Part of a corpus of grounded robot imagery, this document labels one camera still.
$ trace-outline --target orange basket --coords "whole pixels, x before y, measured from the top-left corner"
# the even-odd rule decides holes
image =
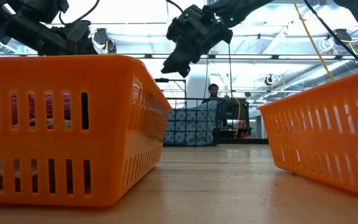
[[[114,204],[160,160],[170,110],[135,58],[0,58],[0,203]]]
[[[358,194],[358,73],[260,111],[277,167]]]

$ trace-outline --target person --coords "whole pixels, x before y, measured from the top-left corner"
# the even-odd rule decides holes
[[[218,97],[218,91],[219,91],[219,87],[217,84],[212,83],[208,86],[208,91],[209,91],[209,98],[204,99],[203,102],[201,103],[207,103],[209,102],[211,99],[219,99]]]
[[[220,101],[219,103],[223,103],[223,101],[224,101],[223,98],[218,97],[219,87],[217,84],[215,84],[215,83],[210,84],[208,86],[208,91],[209,91],[209,98],[204,99],[202,103],[207,103],[207,102],[211,101],[212,99],[222,99],[222,101]],[[222,124],[222,126],[227,126],[227,120],[223,119],[221,124]]]

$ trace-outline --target black cable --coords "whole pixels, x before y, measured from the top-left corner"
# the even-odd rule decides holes
[[[204,99],[205,99],[205,94],[206,94],[206,88],[208,86],[208,59],[209,59],[209,55],[206,55],[206,75],[205,75],[205,89],[204,89]]]
[[[93,12],[96,7],[98,6],[100,0],[96,0],[95,4],[93,5],[93,7],[88,10],[88,12],[86,12],[85,14],[83,14],[82,16],[80,16],[78,19],[74,20],[73,22],[78,22],[78,21],[81,21],[82,19],[84,19],[86,16],[88,16],[89,14],[91,14],[91,12]],[[61,24],[63,25],[67,25],[66,23],[64,23],[63,19],[62,19],[62,12],[60,11],[59,12],[59,21]]]
[[[231,93],[231,98],[233,98],[233,85],[232,85],[232,78],[231,78],[231,52],[230,52],[230,44],[228,45],[229,45],[230,93]]]
[[[174,2],[171,1],[171,0],[166,0],[166,2],[167,2],[167,3],[170,3],[170,4],[173,4],[175,7],[177,7],[177,8],[180,10],[181,13],[183,13],[183,9],[182,9],[180,6],[178,6],[178,4],[174,3]]]
[[[315,9],[313,9],[313,7],[311,7],[311,5],[308,2],[308,0],[304,0],[304,2],[306,4],[306,6],[308,6],[310,11],[317,17],[317,19],[326,28],[326,30],[342,45],[342,47],[344,47],[358,61],[358,56],[344,42],[342,42],[340,40],[340,38],[337,35],[335,35],[334,31],[331,28],[329,28],[327,23],[325,23],[324,20],[321,17],[318,16],[317,12],[315,11]]]

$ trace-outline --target table surface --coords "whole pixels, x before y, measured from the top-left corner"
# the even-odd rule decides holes
[[[0,207],[0,223],[358,223],[358,196],[274,166],[268,146],[166,148],[102,210]]]

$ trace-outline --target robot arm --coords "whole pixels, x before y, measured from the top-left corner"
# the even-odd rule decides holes
[[[10,13],[5,4],[16,13]],[[0,0],[0,41],[7,44],[11,38],[16,39],[39,55],[98,54],[89,38],[89,21],[51,29],[41,24],[50,24],[67,9],[67,0]]]
[[[185,78],[190,72],[190,62],[197,63],[220,41],[228,44],[232,28],[246,19],[254,10],[273,0],[220,0],[202,9],[192,5],[172,20],[167,39],[177,45],[164,62],[162,73],[179,72]],[[358,22],[358,0],[334,0],[348,8]]]

